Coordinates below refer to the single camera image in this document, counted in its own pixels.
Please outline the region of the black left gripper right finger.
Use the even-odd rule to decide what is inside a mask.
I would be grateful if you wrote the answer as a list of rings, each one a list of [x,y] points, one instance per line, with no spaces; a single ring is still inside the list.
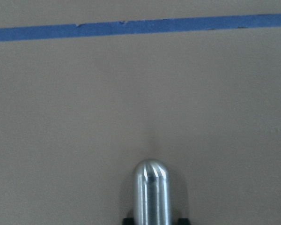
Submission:
[[[188,218],[178,218],[172,222],[172,225],[190,225],[190,220]]]

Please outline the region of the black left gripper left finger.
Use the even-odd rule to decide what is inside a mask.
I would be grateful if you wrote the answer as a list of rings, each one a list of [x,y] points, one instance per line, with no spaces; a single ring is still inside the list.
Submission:
[[[122,225],[134,225],[134,218],[133,217],[123,218]]]

